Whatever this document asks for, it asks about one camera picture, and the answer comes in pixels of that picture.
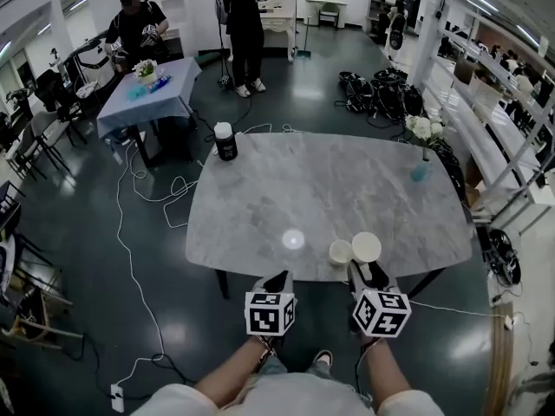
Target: flower vase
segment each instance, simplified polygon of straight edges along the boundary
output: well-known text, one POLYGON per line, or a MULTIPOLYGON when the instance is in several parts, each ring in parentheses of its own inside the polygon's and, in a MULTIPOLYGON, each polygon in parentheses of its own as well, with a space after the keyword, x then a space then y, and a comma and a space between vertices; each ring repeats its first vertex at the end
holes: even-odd
POLYGON ((422 182, 426 175, 428 174, 428 169, 430 166, 430 161, 428 158, 428 149, 426 147, 423 148, 424 152, 422 155, 422 160, 418 162, 418 165, 410 172, 410 178, 414 182, 422 182))
POLYGON ((158 80, 158 77, 156 76, 156 70, 154 70, 153 73, 146 75, 145 77, 140 77, 139 80, 140 80, 140 83, 142 83, 144 86, 154 83, 155 81, 158 80))

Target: blue vase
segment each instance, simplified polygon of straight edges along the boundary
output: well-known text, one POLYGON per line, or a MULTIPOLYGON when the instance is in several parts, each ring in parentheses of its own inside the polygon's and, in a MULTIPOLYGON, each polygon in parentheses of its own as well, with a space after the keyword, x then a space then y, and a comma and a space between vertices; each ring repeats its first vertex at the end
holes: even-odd
POLYGON ((414 182, 422 182, 428 174, 429 161, 421 160, 418 165, 410 172, 410 178, 414 182))

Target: dark green floor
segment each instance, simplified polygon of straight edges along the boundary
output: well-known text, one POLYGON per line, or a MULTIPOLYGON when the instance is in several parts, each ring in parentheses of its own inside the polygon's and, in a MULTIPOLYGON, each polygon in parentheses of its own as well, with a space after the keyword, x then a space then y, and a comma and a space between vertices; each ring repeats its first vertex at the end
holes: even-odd
MULTIPOLYGON (((290 65, 284 58, 264 59, 266 94, 257 94, 252 111, 239 123, 245 130, 271 123, 274 131, 283 124, 318 133, 352 134, 388 139, 400 131, 375 129, 364 115, 334 107, 342 98, 337 75, 352 70, 371 77, 386 66, 381 52, 361 31, 313 29, 309 39, 311 60, 298 59, 290 65)), ((191 105, 212 124, 235 121, 249 101, 223 93, 216 82, 219 65, 211 65, 199 77, 191 105)), ((385 120, 374 122, 386 125, 385 120)), ((110 384, 127 376, 138 356, 160 351, 151 318, 129 275, 127 253, 115 234, 119 212, 115 203, 117 180, 123 167, 101 143, 91 125, 87 146, 60 146, 73 178, 50 170, 49 180, 28 179, 23 190, 22 230, 64 270, 65 290, 75 302, 72 319, 77 330, 95 341, 101 357, 99 381, 110 384)), ((203 139, 202 124, 192 133, 189 145, 195 159, 203 161, 211 145, 203 139)), ((42 167, 49 168, 48 162, 42 167)), ((141 169, 136 160, 135 170, 141 169)), ((138 184, 148 197, 169 193, 174 177, 194 181, 200 174, 196 163, 174 160, 154 169, 138 184)), ((168 208, 173 223, 186 221, 193 194, 168 208)), ((193 266, 185 258, 186 228, 170 230, 160 204, 148 204, 133 192, 132 180, 121 185, 125 212, 122 238, 134 253, 134 269, 145 297, 160 324, 166 351, 192 379, 199 379, 225 360, 245 340, 244 293, 255 278, 230 275, 232 299, 225 301, 213 271, 193 266)), ((486 272, 477 244, 472 260, 451 267, 416 300, 437 306, 487 312, 486 272)), ((408 290, 418 278, 403 278, 408 290)), ((358 346, 349 334, 346 285, 297 283, 298 317, 281 351, 294 370, 308 366, 320 348, 334 353, 333 374, 354 384, 358 346)), ((490 326, 487 318, 423 309, 414 306, 413 316, 392 342, 398 361, 411 384, 429 392, 446 415, 478 414, 486 394, 490 367, 490 326)), ((89 345, 84 359, 73 362, 60 353, 21 346, 16 352, 29 395, 42 406, 42 414, 100 415, 111 412, 109 399, 95 388, 95 356, 89 345)), ((124 393, 152 393, 179 378, 171 371, 140 364, 135 376, 124 384, 124 393)), ((126 413, 139 402, 126 402, 126 413)))

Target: shoe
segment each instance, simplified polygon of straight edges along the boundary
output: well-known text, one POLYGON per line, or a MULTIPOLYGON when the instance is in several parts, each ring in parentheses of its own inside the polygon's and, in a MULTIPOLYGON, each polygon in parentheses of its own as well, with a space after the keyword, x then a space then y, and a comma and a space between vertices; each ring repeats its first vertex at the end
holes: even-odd
POLYGON ((251 97, 251 91, 249 91, 245 85, 236 87, 235 92, 238 94, 239 97, 243 97, 244 99, 248 99, 249 97, 251 97))
POLYGON ((322 350, 312 361, 313 364, 317 362, 325 362, 328 364, 328 367, 331 368, 331 364, 333 363, 333 354, 331 354, 328 350, 322 350))
POLYGON ((264 83, 260 79, 252 81, 251 86, 254 88, 254 90, 257 93, 263 93, 266 90, 266 87, 264 86, 264 83))

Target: white sneaker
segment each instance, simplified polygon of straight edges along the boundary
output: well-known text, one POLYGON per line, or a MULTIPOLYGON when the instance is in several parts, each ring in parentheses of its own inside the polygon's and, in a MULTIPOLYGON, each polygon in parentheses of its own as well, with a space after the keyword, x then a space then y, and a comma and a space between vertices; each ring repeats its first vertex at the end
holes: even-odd
POLYGON ((257 93, 263 93, 266 90, 266 87, 264 86, 264 83, 260 79, 252 81, 251 86, 254 88, 254 90, 257 93))
POLYGON ((249 97, 251 97, 251 91, 246 88, 246 85, 236 87, 235 92, 238 94, 239 97, 243 97, 244 99, 248 99, 249 97))

